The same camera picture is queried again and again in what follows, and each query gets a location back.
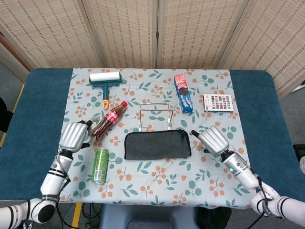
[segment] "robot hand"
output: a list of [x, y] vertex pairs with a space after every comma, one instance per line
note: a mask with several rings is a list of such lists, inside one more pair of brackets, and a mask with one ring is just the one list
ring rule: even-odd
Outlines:
[[262, 182], [242, 157], [228, 150], [229, 142], [215, 126], [211, 126], [201, 134], [192, 130], [192, 134], [214, 157], [221, 156], [224, 165], [245, 188], [257, 187], [261, 190], [250, 200], [250, 205], [256, 213], [264, 216], [285, 217], [305, 227], [305, 203], [281, 197], [273, 188]]
[[59, 142], [62, 150], [56, 155], [41, 186], [42, 199], [35, 198], [21, 205], [0, 208], [0, 229], [16, 228], [27, 219], [46, 223], [53, 217], [55, 205], [60, 200], [59, 194], [70, 182], [68, 171], [73, 161], [72, 154], [90, 146], [83, 142], [86, 134], [91, 135], [93, 121], [67, 123]]

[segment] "orange flower pattern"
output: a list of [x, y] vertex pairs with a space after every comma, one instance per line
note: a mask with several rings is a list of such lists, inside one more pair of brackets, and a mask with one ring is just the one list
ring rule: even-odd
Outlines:
[[[77, 152], [69, 170], [72, 182], [61, 193], [62, 202], [100, 202], [110, 204], [141, 204], [158, 206], [232, 206], [247, 208], [255, 191], [245, 189], [231, 172], [204, 152], [204, 145], [189, 135], [192, 156], [154, 161], [124, 160], [124, 139], [128, 133], [153, 132], [166, 129], [167, 113], [146, 111], [140, 115], [141, 103], [168, 103], [173, 110], [172, 129], [188, 133], [205, 131], [216, 126], [230, 143], [230, 150], [248, 161], [240, 116], [228, 70], [197, 69], [108, 69], [74, 68], [67, 95], [63, 129], [68, 122], [87, 121], [96, 117], [93, 127], [108, 111], [102, 109], [101, 87], [91, 85], [91, 73], [117, 72], [122, 83], [109, 87], [110, 108], [122, 101], [128, 108], [122, 118], [92, 147]], [[182, 114], [173, 78], [184, 74], [193, 102], [193, 112]], [[202, 94], [231, 94], [234, 111], [205, 112]], [[106, 182], [94, 184], [91, 174], [95, 152], [106, 148], [110, 152]]]

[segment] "floor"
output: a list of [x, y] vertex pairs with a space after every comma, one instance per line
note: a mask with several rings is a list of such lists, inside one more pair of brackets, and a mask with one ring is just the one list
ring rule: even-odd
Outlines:
[[[12, 75], [3, 65], [0, 64], [0, 96], [6, 102], [9, 110], [12, 110], [17, 100], [22, 83]], [[293, 92], [281, 101], [286, 123], [289, 129], [290, 137], [293, 144], [305, 144], [305, 89]], [[0, 201], [0, 208], [14, 204], [20, 204], [16, 201]], [[98, 210], [101, 205], [96, 205], [95, 209]], [[75, 205], [74, 204], [60, 204], [60, 212], [67, 223], [71, 224], [73, 219]], [[89, 204], [86, 204], [85, 214], [89, 215]], [[232, 210], [232, 215], [229, 219], [227, 229], [244, 229], [247, 228], [258, 215], [252, 210]], [[86, 228], [85, 223], [88, 220], [82, 215], [79, 228]], [[98, 218], [92, 219], [93, 223], [98, 222]], [[43, 225], [45, 229], [59, 229], [61, 223], [57, 214], [54, 215], [52, 220]], [[254, 227], [269, 228], [269, 229], [301, 229], [302, 227], [289, 222], [286, 219], [275, 218], [262, 218]]]

